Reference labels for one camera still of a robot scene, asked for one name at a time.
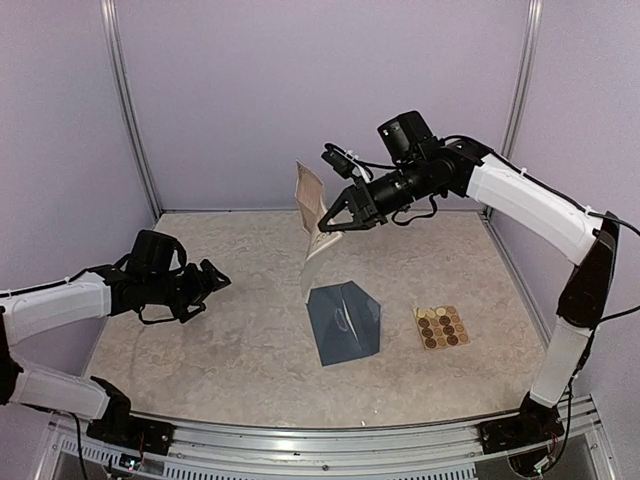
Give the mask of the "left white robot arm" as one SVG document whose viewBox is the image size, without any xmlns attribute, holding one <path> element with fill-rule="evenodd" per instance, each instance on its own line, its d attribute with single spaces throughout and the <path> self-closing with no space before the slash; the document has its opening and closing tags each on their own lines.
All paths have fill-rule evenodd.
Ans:
<svg viewBox="0 0 640 480">
<path fill-rule="evenodd" d="M 40 333 L 84 320 L 99 320 L 149 305 L 169 309 L 186 323 L 205 311 L 207 297 L 231 280 L 209 260 L 192 263 L 178 239 L 138 232 L 131 251 L 114 264 L 82 270 L 57 282 L 1 294 L 1 402 L 64 411 L 98 421 L 121 445 L 140 434 L 130 400 L 109 382 L 85 379 L 20 360 L 12 347 Z"/>
</svg>

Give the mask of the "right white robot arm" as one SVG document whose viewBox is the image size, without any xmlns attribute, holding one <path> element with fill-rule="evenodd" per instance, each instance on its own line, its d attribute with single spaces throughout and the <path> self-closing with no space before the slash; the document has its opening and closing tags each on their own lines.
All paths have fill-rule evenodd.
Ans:
<svg viewBox="0 0 640 480">
<path fill-rule="evenodd" d="M 396 116 L 377 132 L 391 157 L 385 175 L 377 179 L 367 178 L 368 164 L 354 154 L 326 144 L 322 159 L 353 183 L 322 217 L 320 231 L 369 230 L 422 198 L 453 193 L 510 217 L 572 264 L 545 359 L 511 423 L 518 442 L 535 442 L 549 429 L 559 400 L 587 358 L 596 329 L 606 320 L 620 219 L 581 205 L 471 137 L 437 137 L 417 111 Z"/>
</svg>

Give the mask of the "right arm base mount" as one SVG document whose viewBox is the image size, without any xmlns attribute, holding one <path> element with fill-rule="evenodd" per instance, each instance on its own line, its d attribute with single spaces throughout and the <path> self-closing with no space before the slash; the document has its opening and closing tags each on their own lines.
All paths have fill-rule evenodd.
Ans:
<svg viewBox="0 0 640 480">
<path fill-rule="evenodd" d="M 478 425 L 485 455 L 518 449 L 561 437 L 565 429 L 556 406 L 546 407 L 527 393 L 516 414 Z"/>
</svg>

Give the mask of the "beige letter with border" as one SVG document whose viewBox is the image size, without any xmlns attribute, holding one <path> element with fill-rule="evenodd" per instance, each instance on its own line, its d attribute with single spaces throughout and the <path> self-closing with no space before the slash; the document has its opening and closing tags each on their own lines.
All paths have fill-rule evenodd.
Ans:
<svg viewBox="0 0 640 480">
<path fill-rule="evenodd" d="M 300 160 L 296 160 L 295 200 L 301 215 L 303 231 L 308 235 L 308 246 L 300 273 L 300 290 L 305 301 L 325 262 L 331 258 L 335 246 L 343 238 L 340 232 L 321 232 L 319 222 L 327 213 L 325 190 L 321 179 Z"/>
</svg>

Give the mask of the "blue paper envelope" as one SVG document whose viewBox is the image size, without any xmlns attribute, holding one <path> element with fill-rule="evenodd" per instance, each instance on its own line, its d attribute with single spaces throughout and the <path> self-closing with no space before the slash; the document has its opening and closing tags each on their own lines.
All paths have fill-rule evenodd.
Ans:
<svg viewBox="0 0 640 480">
<path fill-rule="evenodd" d="M 306 306 L 323 367 L 380 351 L 381 306 L 355 282 L 313 288 Z"/>
</svg>

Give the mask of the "brown sticker sheet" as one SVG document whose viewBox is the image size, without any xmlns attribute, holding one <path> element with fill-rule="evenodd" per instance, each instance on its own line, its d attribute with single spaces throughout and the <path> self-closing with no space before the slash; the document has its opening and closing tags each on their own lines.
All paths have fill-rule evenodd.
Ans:
<svg viewBox="0 0 640 480">
<path fill-rule="evenodd" d="M 413 315 L 421 344 L 427 351 L 468 345 L 471 341 L 460 313 L 453 305 L 416 308 Z"/>
</svg>

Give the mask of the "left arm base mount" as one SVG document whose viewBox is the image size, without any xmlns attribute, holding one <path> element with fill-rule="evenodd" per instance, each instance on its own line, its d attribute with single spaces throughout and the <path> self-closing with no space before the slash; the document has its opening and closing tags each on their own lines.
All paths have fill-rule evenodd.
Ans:
<svg viewBox="0 0 640 480">
<path fill-rule="evenodd" d="M 91 420 L 86 434 L 89 438 L 138 451 L 166 456 L 173 440 L 171 423 L 134 416 L 131 400 L 105 379 L 91 376 L 109 398 L 104 415 Z"/>
</svg>

